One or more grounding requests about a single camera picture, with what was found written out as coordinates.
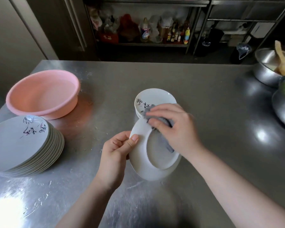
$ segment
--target dish rag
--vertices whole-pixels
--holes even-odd
[[[146,108],[144,110],[144,112],[142,112],[142,116],[147,119],[147,123],[148,121],[151,119],[151,118],[156,118],[160,121],[162,121],[163,123],[165,123],[167,126],[169,127],[173,127],[174,125],[174,121],[173,120],[170,120],[170,119],[166,119],[166,118],[163,118],[163,117],[156,117],[156,116],[147,116],[146,113],[149,112],[153,107],[155,107],[155,105],[151,105],[150,107]],[[159,138],[159,142],[164,144],[165,147],[169,150],[170,153],[173,153],[174,152],[174,149],[169,145],[169,142],[167,141],[167,139],[162,135],[160,134],[160,138]]]

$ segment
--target fingernail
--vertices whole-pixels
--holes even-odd
[[[138,139],[138,135],[137,134],[134,134],[131,138],[133,141],[136,141]]]

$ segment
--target stainless steel bowl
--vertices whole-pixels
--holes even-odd
[[[280,79],[279,88],[272,96],[272,107],[278,118],[285,124],[285,94],[283,91],[283,83],[285,76]]]
[[[273,70],[279,66],[280,59],[273,49],[262,48],[255,52],[258,61],[253,67],[254,76],[265,85],[277,88],[282,77]]]

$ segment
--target pink plastic basin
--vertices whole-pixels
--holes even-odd
[[[16,115],[57,119],[70,113],[80,91],[78,78],[65,70],[45,70],[17,82],[6,96],[6,105]]]

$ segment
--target right hand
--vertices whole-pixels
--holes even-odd
[[[197,150],[204,149],[193,123],[193,116],[186,113],[178,104],[157,105],[146,113],[148,116],[163,117],[174,121],[173,127],[151,118],[149,124],[158,129],[170,146],[186,159]]]

